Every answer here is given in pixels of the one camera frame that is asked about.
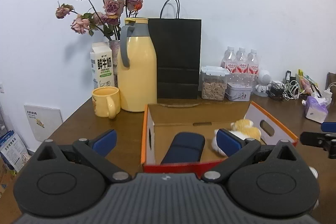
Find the yellow white alpaca plush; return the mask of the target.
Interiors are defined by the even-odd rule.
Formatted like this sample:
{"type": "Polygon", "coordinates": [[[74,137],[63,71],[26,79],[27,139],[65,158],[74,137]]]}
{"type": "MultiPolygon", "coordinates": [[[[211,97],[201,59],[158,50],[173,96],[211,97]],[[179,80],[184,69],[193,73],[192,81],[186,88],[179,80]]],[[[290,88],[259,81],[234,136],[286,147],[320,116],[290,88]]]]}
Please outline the yellow white alpaca plush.
{"type": "Polygon", "coordinates": [[[245,139],[261,140],[261,131],[248,119],[231,123],[231,128],[215,130],[212,149],[222,156],[231,156],[245,146],[245,139]]]}

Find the navy blue case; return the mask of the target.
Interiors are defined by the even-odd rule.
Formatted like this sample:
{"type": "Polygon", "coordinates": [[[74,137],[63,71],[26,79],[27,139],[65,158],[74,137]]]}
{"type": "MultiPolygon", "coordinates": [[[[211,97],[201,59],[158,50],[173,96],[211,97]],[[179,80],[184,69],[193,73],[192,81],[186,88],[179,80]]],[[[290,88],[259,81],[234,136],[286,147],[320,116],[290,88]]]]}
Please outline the navy blue case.
{"type": "Polygon", "coordinates": [[[179,132],[161,161],[161,164],[200,162],[205,138],[193,132],[179,132]]]}

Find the purple tissue pack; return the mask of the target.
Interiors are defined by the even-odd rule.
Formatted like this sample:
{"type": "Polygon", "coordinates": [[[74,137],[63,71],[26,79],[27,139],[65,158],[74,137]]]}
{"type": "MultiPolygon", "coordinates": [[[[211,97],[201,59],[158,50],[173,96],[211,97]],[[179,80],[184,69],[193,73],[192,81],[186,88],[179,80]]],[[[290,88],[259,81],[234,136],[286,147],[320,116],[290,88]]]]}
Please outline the purple tissue pack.
{"type": "Polygon", "coordinates": [[[328,115],[328,110],[325,105],[320,105],[319,102],[312,96],[308,96],[302,101],[305,118],[322,124],[328,115]]]}

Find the white power adapter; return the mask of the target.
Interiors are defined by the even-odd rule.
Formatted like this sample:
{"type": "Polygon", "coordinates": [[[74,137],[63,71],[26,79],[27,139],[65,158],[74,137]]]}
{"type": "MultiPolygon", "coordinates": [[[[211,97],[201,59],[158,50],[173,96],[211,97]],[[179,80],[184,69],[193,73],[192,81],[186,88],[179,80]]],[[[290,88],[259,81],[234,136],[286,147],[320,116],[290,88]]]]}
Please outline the white power adapter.
{"type": "Polygon", "coordinates": [[[325,106],[329,106],[332,102],[333,93],[331,92],[331,87],[335,86],[335,82],[328,85],[328,87],[322,92],[322,97],[325,100],[325,106]]]}

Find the colourful snack packet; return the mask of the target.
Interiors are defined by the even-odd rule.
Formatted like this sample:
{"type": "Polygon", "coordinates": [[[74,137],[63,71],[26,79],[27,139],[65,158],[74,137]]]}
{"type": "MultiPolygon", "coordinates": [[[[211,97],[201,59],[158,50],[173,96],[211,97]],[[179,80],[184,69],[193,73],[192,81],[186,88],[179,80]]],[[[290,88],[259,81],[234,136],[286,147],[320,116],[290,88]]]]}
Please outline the colourful snack packet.
{"type": "Polygon", "coordinates": [[[301,69],[298,69],[297,76],[301,90],[305,94],[316,94],[318,98],[322,97],[322,93],[320,92],[318,84],[315,82],[315,80],[305,74],[301,69]]]}

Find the white robot toy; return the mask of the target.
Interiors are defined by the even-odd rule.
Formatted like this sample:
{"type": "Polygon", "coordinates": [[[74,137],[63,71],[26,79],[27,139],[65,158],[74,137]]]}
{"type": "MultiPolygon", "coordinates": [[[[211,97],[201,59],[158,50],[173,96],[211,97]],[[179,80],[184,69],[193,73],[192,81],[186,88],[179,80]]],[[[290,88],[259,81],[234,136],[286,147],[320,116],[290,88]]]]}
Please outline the white robot toy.
{"type": "Polygon", "coordinates": [[[272,79],[270,73],[265,69],[260,70],[253,93],[259,97],[268,97],[268,86],[271,82],[272,79]]]}

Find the yellow ceramic mug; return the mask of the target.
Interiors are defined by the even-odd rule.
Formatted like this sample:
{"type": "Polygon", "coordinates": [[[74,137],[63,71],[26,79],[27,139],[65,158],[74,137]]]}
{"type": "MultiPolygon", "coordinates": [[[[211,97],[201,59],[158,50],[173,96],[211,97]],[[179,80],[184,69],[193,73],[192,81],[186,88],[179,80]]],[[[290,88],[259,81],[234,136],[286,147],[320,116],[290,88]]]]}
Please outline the yellow ceramic mug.
{"type": "Polygon", "coordinates": [[[121,110],[119,88],[106,86],[94,89],[92,103],[96,116],[114,119],[121,110]]]}

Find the small white tin box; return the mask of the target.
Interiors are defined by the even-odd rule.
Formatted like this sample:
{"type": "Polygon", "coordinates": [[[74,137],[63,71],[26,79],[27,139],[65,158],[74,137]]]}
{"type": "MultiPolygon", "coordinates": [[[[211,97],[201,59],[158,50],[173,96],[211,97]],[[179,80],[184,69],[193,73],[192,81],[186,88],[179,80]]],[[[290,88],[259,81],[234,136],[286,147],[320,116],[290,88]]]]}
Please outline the small white tin box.
{"type": "Polygon", "coordinates": [[[249,85],[228,83],[226,97],[234,102],[246,102],[250,100],[252,87],[249,85]]]}

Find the water bottle right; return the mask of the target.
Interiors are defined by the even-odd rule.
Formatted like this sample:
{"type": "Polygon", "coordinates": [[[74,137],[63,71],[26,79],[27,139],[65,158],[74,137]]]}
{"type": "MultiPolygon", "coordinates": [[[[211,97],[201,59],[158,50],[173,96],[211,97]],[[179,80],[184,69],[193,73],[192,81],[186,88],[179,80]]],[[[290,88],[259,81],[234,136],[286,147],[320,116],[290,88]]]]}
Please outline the water bottle right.
{"type": "Polygon", "coordinates": [[[259,60],[256,50],[251,49],[250,53],[248,53],[247,64],[248,64],[248,73],[251,75],[257,75],[259,72],[259,60]]]}

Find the water bottle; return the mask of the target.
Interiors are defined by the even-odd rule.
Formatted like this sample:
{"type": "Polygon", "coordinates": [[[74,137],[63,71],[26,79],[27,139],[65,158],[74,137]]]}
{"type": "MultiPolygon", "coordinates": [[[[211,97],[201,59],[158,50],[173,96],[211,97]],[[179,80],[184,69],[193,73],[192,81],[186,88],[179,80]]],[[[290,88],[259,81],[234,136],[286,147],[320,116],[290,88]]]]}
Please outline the water bottle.
{"type": "Polygon", "coordinates": [[[237,73],[236,55],[234,47],[227,47],[221,62],[221,67],[228,69],[230,73],[237,73]]]}
{"type": "Polygon", "coordinates": [[[248,73],[251,75],[257,75],[259,72],[259,60],[256,50],[251,49],[250,53],[248,53],[247,64],[248,64],[248,73]]]}
{"type": "Polygon", "coordinates": [[[239,48],[239,50],[236,52],[236,68],[237,73],[248,72],[248,62],[245,48],[239,48]]]}

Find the water bottle middle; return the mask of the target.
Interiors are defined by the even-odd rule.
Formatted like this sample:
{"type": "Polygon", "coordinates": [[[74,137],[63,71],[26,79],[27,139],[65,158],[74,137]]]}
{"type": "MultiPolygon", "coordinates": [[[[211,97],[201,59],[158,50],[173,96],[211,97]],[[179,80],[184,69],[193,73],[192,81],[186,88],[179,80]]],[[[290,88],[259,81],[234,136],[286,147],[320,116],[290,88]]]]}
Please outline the water bottle middle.
{"type": "Polygon", "coordinates": [[[239,50],[236,52],[236,68],[237,73],[248,72],[248,62],[245,48],[239,48],[239,50]]]}

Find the red cardboard box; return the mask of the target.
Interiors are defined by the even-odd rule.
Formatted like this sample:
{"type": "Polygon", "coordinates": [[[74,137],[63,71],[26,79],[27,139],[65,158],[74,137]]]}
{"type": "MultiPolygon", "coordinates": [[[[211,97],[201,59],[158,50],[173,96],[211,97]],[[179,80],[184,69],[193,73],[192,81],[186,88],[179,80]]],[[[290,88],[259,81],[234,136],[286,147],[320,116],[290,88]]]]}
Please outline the red cardboard box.
{"type": "Polygon", "coordinates": [[[281,139],[293,145],[298,137],[256,102],[203,102],[182,105],[147,105],[143,118],[141,164],[145,173],[204,172],[219,164],[224,157],[213,151],[215,130],[230,129],[240,119],[249,119],[261,131],[263,144],[276,144],[281,139]],[[199,162],[162,164],[171,142],[180,132],[203,135],[205,147],[199,162]]]}

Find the clear nut storage container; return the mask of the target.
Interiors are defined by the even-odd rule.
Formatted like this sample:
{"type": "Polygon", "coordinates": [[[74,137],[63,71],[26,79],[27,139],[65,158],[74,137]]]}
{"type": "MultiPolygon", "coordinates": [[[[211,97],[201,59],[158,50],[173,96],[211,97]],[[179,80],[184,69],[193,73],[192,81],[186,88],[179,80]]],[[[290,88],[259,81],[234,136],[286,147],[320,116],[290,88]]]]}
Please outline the clear nut storage container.
{"type": "Polygon", "coordinates": [[[223,101],[230,71],[223,67],[201,67],[202,98],[204,100],[223,101]]]}

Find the water bottle left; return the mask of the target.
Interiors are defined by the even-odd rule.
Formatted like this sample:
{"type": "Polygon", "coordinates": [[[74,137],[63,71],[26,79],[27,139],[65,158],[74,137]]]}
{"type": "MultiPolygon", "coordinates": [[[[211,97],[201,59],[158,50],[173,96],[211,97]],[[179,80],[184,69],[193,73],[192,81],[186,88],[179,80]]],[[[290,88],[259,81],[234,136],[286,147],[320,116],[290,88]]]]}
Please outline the water bottle left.
{"type": "Polygon", "coordinates": [[[221,62],[221,67],[228,69],[230,73],[237,73],[236,55],[234,47],[227,47],[221,62]]]}

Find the white milk carton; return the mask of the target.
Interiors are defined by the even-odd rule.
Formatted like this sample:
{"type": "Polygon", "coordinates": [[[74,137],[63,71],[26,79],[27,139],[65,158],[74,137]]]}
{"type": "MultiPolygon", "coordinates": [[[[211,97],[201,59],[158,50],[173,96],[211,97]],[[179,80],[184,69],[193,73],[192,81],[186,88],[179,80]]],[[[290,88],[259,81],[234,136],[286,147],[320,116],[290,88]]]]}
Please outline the white milk carton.
{"type": "Polygon", "coordinates": [[[90,52],[94,88],[114,86],[112,50],[107,42],[93,43],[90,52]]]}

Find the yellow thermos jug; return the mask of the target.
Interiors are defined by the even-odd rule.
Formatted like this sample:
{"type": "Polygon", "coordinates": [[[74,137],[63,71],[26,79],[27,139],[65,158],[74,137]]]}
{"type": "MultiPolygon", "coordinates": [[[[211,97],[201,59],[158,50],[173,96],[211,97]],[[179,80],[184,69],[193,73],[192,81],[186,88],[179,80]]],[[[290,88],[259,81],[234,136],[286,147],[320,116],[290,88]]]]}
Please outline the yellow thermos jug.
{"type": "Polygon", "coordinates": [[[117,80],[121,108],[143,112],[157,103],[157,56],[147,18],[126,18],[120,33],[117,80]]]}

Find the black paper bag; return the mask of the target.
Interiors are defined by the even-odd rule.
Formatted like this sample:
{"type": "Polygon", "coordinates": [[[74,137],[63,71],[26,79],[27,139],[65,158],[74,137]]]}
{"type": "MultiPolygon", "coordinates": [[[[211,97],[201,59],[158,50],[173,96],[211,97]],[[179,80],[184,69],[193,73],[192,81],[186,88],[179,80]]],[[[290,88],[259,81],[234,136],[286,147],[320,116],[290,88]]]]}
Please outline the black paper bag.
{"type": "Polygon", "coordinates": [[[174,19],[149,19],[149,34],[157,55],[158,98],[195,99],[198,96],[201,62],[200,19],[179,17],[180,1],[174,19]]]}

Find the dried pink rose bouquet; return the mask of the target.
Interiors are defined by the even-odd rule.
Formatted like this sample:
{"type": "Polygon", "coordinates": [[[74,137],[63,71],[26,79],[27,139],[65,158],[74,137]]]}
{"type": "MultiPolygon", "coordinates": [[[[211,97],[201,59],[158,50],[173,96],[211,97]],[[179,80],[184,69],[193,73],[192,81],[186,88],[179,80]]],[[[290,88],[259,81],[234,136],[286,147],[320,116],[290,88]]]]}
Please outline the dried pink rose bouquet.
{"type": "Polygon", "coordinates": [[[96,31],[100,31],[107,39],[120,39],[121,17],[123,14],[127,18],[137,17],[143,7],[143,0],[77,0],[87,1],[90,8],[85,13],[79,13],[74,6],[69,4],[58,4],[55,11],[57,19],[63,19],[70,14],[76,17],[72,21],[70,28],[77,34],[89,34],[93,36],[96,31]]]}

